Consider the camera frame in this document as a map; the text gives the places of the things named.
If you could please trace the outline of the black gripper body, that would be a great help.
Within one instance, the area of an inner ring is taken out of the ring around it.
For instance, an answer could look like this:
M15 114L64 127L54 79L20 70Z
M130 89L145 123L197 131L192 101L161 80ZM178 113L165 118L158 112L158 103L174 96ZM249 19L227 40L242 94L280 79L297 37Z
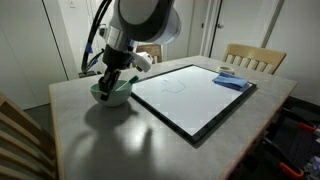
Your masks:
M111 46L106 45L102 60L107 66L104 77L111 78L115 74L120 74L122 70L127 69L133 61L133 56L129 53L115 50Z

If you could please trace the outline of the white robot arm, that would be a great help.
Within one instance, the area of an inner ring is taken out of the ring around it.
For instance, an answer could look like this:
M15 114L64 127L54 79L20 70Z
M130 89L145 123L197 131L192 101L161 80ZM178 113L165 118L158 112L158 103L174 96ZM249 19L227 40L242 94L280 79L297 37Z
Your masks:
M109 21L103 62L107 65L98 81L101 99L107 101L121 71L132 62L134 42L172 43L180 34L181 20L175 0L115 0Z

